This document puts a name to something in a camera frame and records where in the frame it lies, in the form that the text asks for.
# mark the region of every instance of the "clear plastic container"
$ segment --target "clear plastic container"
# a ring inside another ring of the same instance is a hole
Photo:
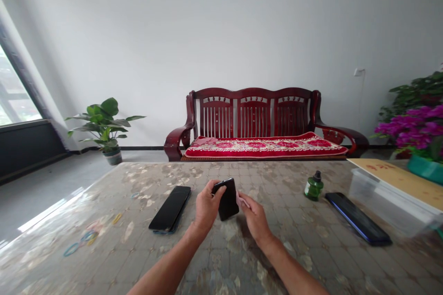
[[[401,231],[406,237],[431,231],[443,224],[443,212],[378,180],[360,168],[352,170],[349,196]]]

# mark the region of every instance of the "gray floor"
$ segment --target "gray floor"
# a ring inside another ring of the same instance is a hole
[[[167,162],[164,151],[123,151],[126,162]],[[389,159],[391,150],[369,150],[363,158]],[[74,155],[0,186],[0,247],[21,234],[18,228],[112,169],[99,151]]]

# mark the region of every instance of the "red floral cushion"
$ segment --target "red floral cushion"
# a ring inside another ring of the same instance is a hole
[[[191,145],[189,158],[287,158],[345,154],[347,148],[331,143],[313,132],[300,136],[266,138],[219,138],[200,146]]]

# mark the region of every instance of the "wooden bench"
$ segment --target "wooden bench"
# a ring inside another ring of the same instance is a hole
[[[239,91],[206,88],[192,91],[186,97],[186,123],[171,131],[164,149],[169,161],[195,161],[183,156],[180,150],[180,142],[184,148],[191,145],[191,130],[194,138],[246,138],[298,136],[321,128],[324,138],[335,144],[340,145],[348,137],[352,144],[348,153],[302,159],[359,158],[369,147],[367,138],[352,129],[324,124],[320,118],[321,101],[318,90],[309,91],[303,88],[284,88],[278,91],[263,88]]]

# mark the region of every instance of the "smartphone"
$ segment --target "smartphone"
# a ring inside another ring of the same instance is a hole
[[[215,195],[217,190],[220,189],[222,186],[226,186],[226,191],[221,197],[220,206],[218,207],[218,215],[220,216],[221,221],[225,221],[226,219],[240,212],[240,209],[236,201],[234,179],[230,178],[214,185],[214,188],[212,189],[212,194]]]
[[[370,245],[386,246],[392,244],[389,235],[344,194],[328,193],[325,197]]]
[[[175,187],[160,207],[154,219],[152,219],[148,228],[163,234],[177,229],[180,215],[185,209],[185,204],[190,194],[191,187]]]
[[[177,230],[177,227],[179,226],[180,220],[181,220],[181,216],[183,215],[183,211],[185,210],[186,204],[189,200],[189,197],[191,196],[191,193],[189,193],[188,197],[186,198],[185,203],[183,204],[183,206],[181,207],[181,210],[179,212],[179,216],[176,218],[176,220],[174,221],[174,224],[172,225],[171,229],[168,231],[162,231],[162,230],[153,230],[154,234],[162,234],[162,235],[168,235],[168,234],[173,234],[175,233],[175,231]]]

